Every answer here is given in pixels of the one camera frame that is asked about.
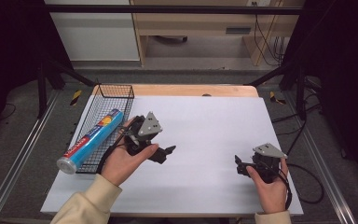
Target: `white table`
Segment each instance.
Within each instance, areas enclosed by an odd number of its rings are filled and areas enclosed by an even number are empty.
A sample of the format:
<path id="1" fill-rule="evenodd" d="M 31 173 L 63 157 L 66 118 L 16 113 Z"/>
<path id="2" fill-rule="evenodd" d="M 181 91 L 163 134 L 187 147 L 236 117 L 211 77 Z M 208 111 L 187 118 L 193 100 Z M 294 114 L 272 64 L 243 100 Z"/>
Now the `white table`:
<path id="1" fill-rule="evenodd" d="M 262 98 L 136 96 L 135 91 L 130 117 L 149 111 L 164 130 L 153 143 L 176 150 L 163 164 L 144 162 L 121 185 L 112 216 L 247 217 L 262 210 L 252 179 L 238 175 L 234 162 L 234 155 L 251 162 L 253 147 L 265 143 L 280 148 Z M 58 172 L 41 211 L 55 214 L 93 178 Z M 302 215 L 290 176 L 289 182 L 289 210 Z"/>

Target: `gray floor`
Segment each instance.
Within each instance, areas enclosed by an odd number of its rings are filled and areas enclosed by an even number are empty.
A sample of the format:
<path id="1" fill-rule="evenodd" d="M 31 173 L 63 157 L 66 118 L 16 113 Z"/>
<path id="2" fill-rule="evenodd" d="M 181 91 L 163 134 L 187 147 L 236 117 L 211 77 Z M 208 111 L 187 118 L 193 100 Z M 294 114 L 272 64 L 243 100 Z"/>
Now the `gray floor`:
<path id="1" fill-rule="evenodd" d="M 94 68 L 78 71 L 90 79 L 98 78 L 101 82 L 109 83 L 243 84 L 266 74 L 273 68 L 266 65 L 251 66 L 240 38 L 190 37 L 186 43 L 152 39 L 146 62 L 145 67 L 115 66 L 109 69 Z M 64 78 L 67 84 L 64 90 L 58 91 L 57 103 L 48 118 L 48 123 L 40 133 L 32 153 L 21 169 L 21 175 L 2 207 L 0 223 L 16 223 L 13 220 L 18 221 L 17 223 L 27 223 L 28 219 L 31 219 L 28 223 L 36 223 L 35 219 L 51 219 L 51 216 L 41 214 L 39 210 L 58 172 L 55 161 L 67 148 L 91 91 L 90 87 L 68 76 Z M 276 85 L 279 79 L 276 77 L 258 88 L 259 95 L 265 99 L 272 119 L 293 114 L 289 104 L 281 105 L 269 99 L 271 91 L 276 93 L 278 99 L 287 101 L 294 96 L 291 91 L 279 91 Z M 69 105 L 76 90 L 83 91 L 79 101 L 76 105 Z M 54 95 L 56 92 L 48 88 L 49 95 Z M 36 123 L 38 112 L 36 82 L 30 82 L 13 90 L 7 102 L 11 105 L 8 105 L 2 113 L 2 118 L 13 111 L 13 105 L 16 106 L 16 110 L 11 116 L 0 121 L 0 186 Z M 307 106 L 315 104 L 318 104 L 316 97 L 310 97 Z M 358 165 L 355 161 L 341 158 L 335 136 L 323 113 L 319 112 L 319 109 L 309 112 L 307 131 L 323 154 L 352 216 L 358 223 Z M 274 124 L 276 133 L 289 133 L 298 127 L 296 119 Z M 295 136 L 295 133 L 278 135 L 283 151 L 290 147 Z M 288 162 L 302 165 L 318 175 L 318 170 L 310 156 L 309 144 L 305 140 L 304 136 L 299 138 Z M 291 173 L 296 189 L 302 197 L 314 200 L 320 195 L 320 188 L 312 177 L 296 168 L 291 168 Z M 294 223 L 341 223 L 331 201 L 332 198 L 334 198 L 332 195 L 327 194 L 318 204 L 302 203 L 305 214 L 293 217 Z"/>

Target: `white cabinet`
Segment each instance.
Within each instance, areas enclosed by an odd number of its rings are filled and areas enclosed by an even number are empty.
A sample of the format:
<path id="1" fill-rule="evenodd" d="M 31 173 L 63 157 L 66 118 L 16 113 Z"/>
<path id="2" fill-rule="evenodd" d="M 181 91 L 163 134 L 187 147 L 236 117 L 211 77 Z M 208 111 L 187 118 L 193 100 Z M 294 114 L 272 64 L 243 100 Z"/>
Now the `white cabinet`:
<path id="1" fill-rule="evenodd" d="M 128 0 L 45 0 L 46 4 L 128 5 Z M 51 13 L 71 61 L 139 61 L 130 13 Z"/>

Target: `black backdrop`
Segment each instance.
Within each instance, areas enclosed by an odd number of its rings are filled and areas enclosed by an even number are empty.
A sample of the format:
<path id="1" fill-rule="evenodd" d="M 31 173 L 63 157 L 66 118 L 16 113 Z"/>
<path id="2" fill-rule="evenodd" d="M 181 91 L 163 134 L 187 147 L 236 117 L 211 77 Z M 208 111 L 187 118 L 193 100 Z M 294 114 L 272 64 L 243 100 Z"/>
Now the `black backdrop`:
<path id="1" fill-rule="evenodd" d="M 328 1 L 306 2 L 308 7 L 324 8 L 326 3 Z M 305 36 L 320 18 L 320 15 L 299 18 L 283 64 L 293 59 Z M 317 32 L 307 42 L 300 63 L 306 76 L 321 80 L 320 99 L 324 113 L 343 154 L 358 163 L 358 1 L 337 0 Z"/>
<path id="2" fill-rule="evenodd" d="M 22 4 L 44 5 L 45 2 L 0 0 L 0 113 L 13 88 L 37 79 L 36 69 L 41 63 L 41 52 L 73 69 L 49 13 L 46 10 L 29 11 Z M 59 73 L 48 68 L 50 82 L 54 77 L 56 84 L 63 83 Z"/>

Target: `aluminum rail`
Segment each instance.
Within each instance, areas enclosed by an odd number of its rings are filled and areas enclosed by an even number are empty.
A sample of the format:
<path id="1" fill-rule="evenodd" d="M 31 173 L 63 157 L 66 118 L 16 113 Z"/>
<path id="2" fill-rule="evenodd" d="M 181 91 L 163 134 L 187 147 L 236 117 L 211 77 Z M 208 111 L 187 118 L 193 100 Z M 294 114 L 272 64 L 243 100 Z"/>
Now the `aluminum rail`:
<path id="1" fill-rule="evenodd" d="M 144 5 L 26 5 L 29 9 L 46 9 L 66 13 L 181 13 L 181 14 L 252 14 L 303 15 L 322 12 L 303 7 L 226 7 L 226 6 L 144 6 Z"/>
<path id="2" fill-rule="evenodd" d="M 289 94 L 286 91 L 283 94 L 288 104 L 290 105 L 292 111 L 296 113 L 295 99 L 293 94 Z M 301 120 L 298 116 L 296 116 L 296 121 L 298 125 L 301 126 Z M 318 174 L 320 175 L 326 193 L 329 196 L 334 209 L 336 210 L 340 222 L 343 224 L 356 223 L 356 220 L 354 219 L 351 209 L 349 208 L 347 202 L 345 201 L 345 198 L 342 195 L 342 192 L 339 189 L 338 184 L 333 177 L 333 174 L 331 173 L 326 162 L 324 161 L 324 158 L 319 148 L 316 146 L 310 134 L 310 130 L 307 128 L 307 126 L 304 127 L 303 139 L 305 145 L 307 146 L 308 152 L 310 154 L 310 158 L 312 159 L 313 164 L 315 165 L 315 168 L 318 171 Z"/>
<path id="3" fill-rule="evenodd" d="M 51 111 L 53 110 L 57 98 L 59 96 L 59 91 L 53 91 L 49 101 L 48 101 L 48 109 L 46 110 L 45 114 L 42 118 L 38 119 L 31 130 L 30 134 L 28 135 L 24 145 L 21 148 L 21 151 L 19 155 L 17 156 L 16 160 L 13 162 L 9 172 L 7 173 L 7 176 L 5 177 L 5 180 L 1 184 L 0 187 L 0 212 L 5 205 L 5 202 L 7 200 L 7 197 L 9 196 L 10 192 L 13 190 L 14 185 L 17 182 L 17 179 L 19 178 L 22 168 L 24 167 L 25 163 L 28 160 L 29 155 L 34 149 L 34 145 L 39 138 L 39 135 L 43 131 L 43 128 L 45 127 L 45 124 L 51 114 Z"/>

